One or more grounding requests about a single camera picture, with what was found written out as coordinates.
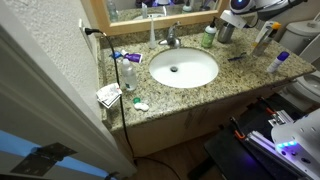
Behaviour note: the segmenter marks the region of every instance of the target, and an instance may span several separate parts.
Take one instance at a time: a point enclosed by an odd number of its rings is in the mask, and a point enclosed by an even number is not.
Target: electrical outlet
[[[83,24],[82,19],[79,19],[79,29],[81,31],[81,34],[82,34],[83,38],[86,40],[88,48],[90,49],[91,53],[93,54],[91,41],[90,41],[88,35],[86,35],[86,33],[84,32],[85,28],[86,28],[86,26]]]

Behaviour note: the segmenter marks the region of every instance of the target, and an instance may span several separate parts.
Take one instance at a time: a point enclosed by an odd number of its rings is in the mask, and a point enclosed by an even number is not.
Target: textured wall
[[[80,0],[4,1],[83,100],[101,117],[95,97],[97,64],[78,28],[79,18],[89,25]],[[90,38],[95,48],[95,39]]]

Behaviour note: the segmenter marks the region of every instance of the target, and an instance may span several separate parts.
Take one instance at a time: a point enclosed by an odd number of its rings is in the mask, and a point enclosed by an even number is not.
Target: mirror frame
[[[155,18],[154,28],[167,28],[177,21],[181,22],[181,26],[210,22],[212,21],[213,17],[220,17],[223,10],[227,8],[229,0],[219,0],[218,3],[219,4],[217,5],[217,10]],[[109,20],[109,14],[106,13],[107,11],[105,9],[105,0],[90,0],[90,4],[98,28],[101,31],[106,32],[108,35],[120,35],[150,30],[150,19],[111,23]]]

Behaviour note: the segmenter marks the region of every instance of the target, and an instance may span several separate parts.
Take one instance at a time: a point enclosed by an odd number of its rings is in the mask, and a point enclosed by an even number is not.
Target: power cord
[[[102,34],[108,41],[108,44],[111,48],[111,51],[112,51],[112,58],[113,58],[113,62],[114,62],[114,67],[115,67],[115,70],[116,70],[116,78],[117,78],[117,83],[119,84],[120,86],[120,80],[119,80],[119,72],[118,72],[118,65],[117,65],[117,60],[116,60],[116,57],[115,57],[115,51],[114,51],[114,48],[113,48],[113,44],[109,38],[109,36],[107,36],[107,34],[105,32],[102,32],[100,31],[99,29],[90,29],[90,28],[84,28],[84,32],[86,33],[86,35],[91,35],[92,33],[100,33]],[[130,151],[131,151],[131,154],[132,154],[132,158],[135,160],[135,159],[146,159],[146,160],[150,160],[150,161],[153,161],[153,162],[157,162],[159,164],[162,164],[164,166],[166,166],[167,168],[169,168],[176,176],[179,180],[181,180],[180,176],[178,175],[178,173],[171,167],[169,166],[168,164],[164,163],[164,162],[161,162],[159,160],[156,160],[156,159],[151,159],[151,158],[148,158],[148,157],[135,157],[134,155],[134,151],[133,151],[133,148],[132,148],[132,145],[131,145],[131,142],[129,140],[129,136],[128,136],[128,131],[127,131],[127,125],[126,125],[126,121],[125,121],[125,116],[124,116],[124,109],[123,109],[123,101],[122,101],[122,96],[120,96],[120,108],[121,108],[121,117],[122,117],[122,126],[123,126],[123,130],[124,130],[124,134],[125,134],[125,138],[126,138],[126,141],[130,147]]]

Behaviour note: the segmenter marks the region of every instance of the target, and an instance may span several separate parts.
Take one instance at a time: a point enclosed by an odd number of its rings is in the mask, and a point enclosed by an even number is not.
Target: sink drain
[[[170,71],[171,71],[171,72],[177,72],[177,71],[178,71],[178,68],[177,68],[176,66],[172,66],[172,67],[170,68]]]

